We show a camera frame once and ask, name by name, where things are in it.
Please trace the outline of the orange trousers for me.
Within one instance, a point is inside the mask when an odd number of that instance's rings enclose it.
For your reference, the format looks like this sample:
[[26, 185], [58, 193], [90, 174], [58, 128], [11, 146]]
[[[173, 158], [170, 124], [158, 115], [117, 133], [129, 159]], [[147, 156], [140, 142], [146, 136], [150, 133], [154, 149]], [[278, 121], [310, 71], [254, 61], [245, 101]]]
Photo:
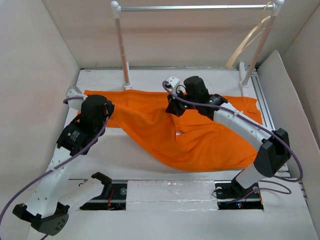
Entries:
[[114, 104], [107, 122], [121, 128], [142, 149], [171, 168], [188, 172], [243, 169], [257, 151], [229, 128], [195, 109], [180, 117], [166, 113], [165, 92], [100, 91]]

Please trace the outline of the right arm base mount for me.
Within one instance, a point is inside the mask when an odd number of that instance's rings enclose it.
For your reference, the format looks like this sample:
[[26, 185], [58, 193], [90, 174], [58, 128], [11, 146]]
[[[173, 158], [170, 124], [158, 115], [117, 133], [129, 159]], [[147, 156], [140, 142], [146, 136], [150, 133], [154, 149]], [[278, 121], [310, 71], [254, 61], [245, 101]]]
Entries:
[[217, 200], [217, 209], [222, 210], [263, 210], [261, 196], [254, 192], [259, 185], [255, 183], [244, 193], [235, 193], [231, 189], [231, 182], [216, 182], [212, 196]]

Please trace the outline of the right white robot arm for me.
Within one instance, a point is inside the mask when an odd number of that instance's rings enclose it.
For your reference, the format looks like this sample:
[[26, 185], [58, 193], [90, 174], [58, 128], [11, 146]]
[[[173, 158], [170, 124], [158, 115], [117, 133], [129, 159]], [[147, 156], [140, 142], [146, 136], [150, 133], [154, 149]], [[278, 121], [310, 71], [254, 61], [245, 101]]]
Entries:
[[284, 129], [266, 128], [236, 109], [225, 97], [209, 94], [199, 76], [187, 78], [182, 85], [178, 78], [168, 77], [162, 86], [168, 92], [167, 113], [180, 117], [186, 110], [195, 109], [242, 137], [257, 151], [254, 162], [238, 173], [230, 186], [221, 189], [233, 202], [256, 192], [254, 184], [273, 177], [291, 158], [289, 135]]

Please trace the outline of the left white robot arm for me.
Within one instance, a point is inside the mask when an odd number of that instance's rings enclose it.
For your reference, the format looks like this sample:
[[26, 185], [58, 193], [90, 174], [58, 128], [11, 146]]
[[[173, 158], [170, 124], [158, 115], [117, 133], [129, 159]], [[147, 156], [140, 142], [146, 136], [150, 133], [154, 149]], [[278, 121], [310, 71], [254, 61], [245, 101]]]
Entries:
[[38, 183], [31, 198], [12, 210], [16, 217], [46, 237], [57, 235], [65, 227], [72, 209], [95, 197], [107, 198], [112, 191], [112, 179], [96, 172], [70, 193], [64, 193], [80, 157], [105, 133], [115, 106], [98, 94], [68, 97], [64, 103], [80, 113], [62, 130], [46, 172], [27, 184], [31, 187]]

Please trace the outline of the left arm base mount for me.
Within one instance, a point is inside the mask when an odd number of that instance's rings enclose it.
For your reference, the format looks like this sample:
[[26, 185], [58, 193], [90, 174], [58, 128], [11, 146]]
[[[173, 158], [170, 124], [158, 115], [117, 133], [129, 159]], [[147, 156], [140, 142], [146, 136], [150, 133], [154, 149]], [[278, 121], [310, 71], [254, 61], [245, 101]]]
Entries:
[[89, 200], [79, 209], [82, 211], [124, 211], [127, 203], [127, 181], [116, 181], [104, 187], [101, 195]]

